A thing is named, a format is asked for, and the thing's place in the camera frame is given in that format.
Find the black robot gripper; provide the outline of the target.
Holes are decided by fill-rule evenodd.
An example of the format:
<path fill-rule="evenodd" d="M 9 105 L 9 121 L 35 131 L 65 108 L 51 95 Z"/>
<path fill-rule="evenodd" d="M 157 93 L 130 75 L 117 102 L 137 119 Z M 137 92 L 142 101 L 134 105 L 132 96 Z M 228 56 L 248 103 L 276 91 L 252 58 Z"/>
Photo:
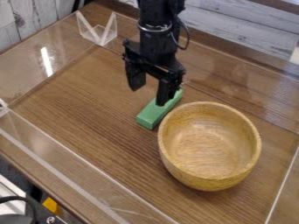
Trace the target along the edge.
<path fill-rule="evenodd" d="M 145 85 L 145 75 L 158 80 L 154 104 L 161 107 L 181 88 L 185 68 L 176 59 L 177 50 L 186 46 L 178 44 L 180 25 L 138 25 L 140 40 L 125 39 L 122 59 L 128 86 L 136 91 Z"/>

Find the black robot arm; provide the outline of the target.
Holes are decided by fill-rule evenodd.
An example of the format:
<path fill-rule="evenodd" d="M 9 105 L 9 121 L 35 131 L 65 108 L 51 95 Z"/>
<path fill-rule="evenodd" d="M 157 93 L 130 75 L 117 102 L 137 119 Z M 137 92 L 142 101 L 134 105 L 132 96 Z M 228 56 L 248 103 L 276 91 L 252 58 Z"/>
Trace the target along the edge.
<path fill-rule="evenodd" d="M 178 14 L 184 0 L 136 0 L 140 10 L 137 29 L 140 40 L 125 39 L 122 60 L 128 86 L 136 91 L 145 85 L 149 74 L 158 80 L 154 104 L 162 106 L 174 96 L 182 83 L 185 68 L 176 59 L 180 29 L 188 32 Z"/>

